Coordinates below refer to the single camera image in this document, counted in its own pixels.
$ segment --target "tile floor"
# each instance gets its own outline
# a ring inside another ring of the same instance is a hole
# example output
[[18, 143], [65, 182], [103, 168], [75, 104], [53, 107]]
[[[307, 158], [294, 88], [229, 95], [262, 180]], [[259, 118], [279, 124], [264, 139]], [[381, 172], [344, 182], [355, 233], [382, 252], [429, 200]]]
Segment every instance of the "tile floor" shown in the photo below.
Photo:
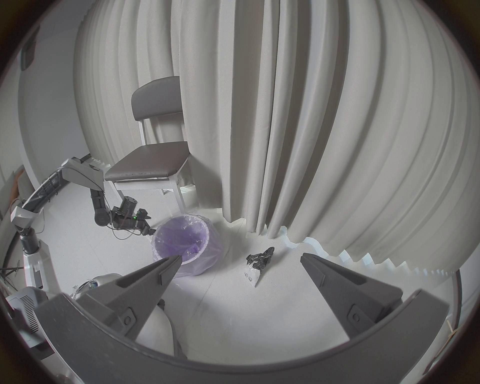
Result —
[[[119, 205], [118, 197], [105, 184], [110, 204]], [[129, 191], [145, 208], [152, 227], [178, 208], [173, 193]], [[418, 288], [451, 300], [448, 276], [425, 276], [405, 267], [394, 268], [387, 261], [369, 263], [368, 257], [353, 263], [347, 254], [328, 256], [313, 239], [293, 244], [286, 229], [276, 239], [264, 233], [247, 233], [245, 220], [228, 223], [221, 209], [200, 209], [194, 187], [184, 193], [191, 213], [203, 215], [220, 233], [225, 256], [199, 276], [176, 278], [163, 298], [165, 311], [173, 321], [183, 351], [191, 360], [223, 364], [261, 364], [297, 359], [317, 353], [348, 340], [327, 303], [300, 264], [304, 252], [319, 254], [367, 276], [404, 291], [404, 298]], [[97, 227], [93, 220], [88, 189], [69, 184], [45, 207], [45, 228], [38, 237], [48, 244], [60, 288], [72, 293], [73, 287], [97, 275], [111, 272], [127, 274], [152, 262], [150, 239], [131, 236], [116, 239], [108, 228]], [[40, 232], [43, 217], [34, 228]], [[117, 236], [124, 237], [122, 232]], [[263, 252], [274, 246], [271, 264], [252, 287], [243, 274], [249, 253]], [[23, 265], [22, 249], [12, 248], [9, 266]], [[17, 288], [25, 285], [22, 272], [10, 275]]]

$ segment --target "beige curtain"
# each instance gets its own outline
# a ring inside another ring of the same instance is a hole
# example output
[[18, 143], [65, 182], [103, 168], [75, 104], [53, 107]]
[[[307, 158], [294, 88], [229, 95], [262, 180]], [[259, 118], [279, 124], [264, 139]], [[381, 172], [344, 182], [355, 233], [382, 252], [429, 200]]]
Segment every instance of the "beige curtain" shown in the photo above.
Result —
[[92, 155], [140, 145], [130, 97], [179, 75], [199, 201], [269, 237], [455, 270], [480, 241], [479, 82], [410, 0], [98, 0], [75, 95]]

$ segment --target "brown chair seat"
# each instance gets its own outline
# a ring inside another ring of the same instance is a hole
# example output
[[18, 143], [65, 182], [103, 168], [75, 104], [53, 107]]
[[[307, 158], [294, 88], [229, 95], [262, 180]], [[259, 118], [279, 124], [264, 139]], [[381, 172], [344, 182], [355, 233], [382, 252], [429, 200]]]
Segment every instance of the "brown chair seat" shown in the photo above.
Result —
[[167, 178], [180, 170], [189, 154], [186, 141], [142, 145], [112, 166], [105, 180]]

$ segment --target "gray chair backrest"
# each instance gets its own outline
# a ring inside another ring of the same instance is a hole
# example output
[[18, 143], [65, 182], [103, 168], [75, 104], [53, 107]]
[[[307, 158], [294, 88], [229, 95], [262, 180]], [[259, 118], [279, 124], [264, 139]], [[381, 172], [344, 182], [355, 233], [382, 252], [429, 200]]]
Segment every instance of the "gray chair backrest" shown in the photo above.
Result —
[[137, 121], [182, 113], [180, 77], [152, 80], [138, 88], [132, 94], [132, 112]]

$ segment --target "purple trash bag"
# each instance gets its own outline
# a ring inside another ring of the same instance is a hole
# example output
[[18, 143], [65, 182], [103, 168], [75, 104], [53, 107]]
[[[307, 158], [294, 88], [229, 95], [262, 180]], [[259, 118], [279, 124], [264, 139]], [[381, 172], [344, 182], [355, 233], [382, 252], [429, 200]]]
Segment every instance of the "purple trash bag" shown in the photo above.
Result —
[[182, 264], [175, 277], [195, 276], [223, 256], [223, 243], [212, 222], [203, 216], [170, 217], [152, 237], [153, 259], [180, 255]]

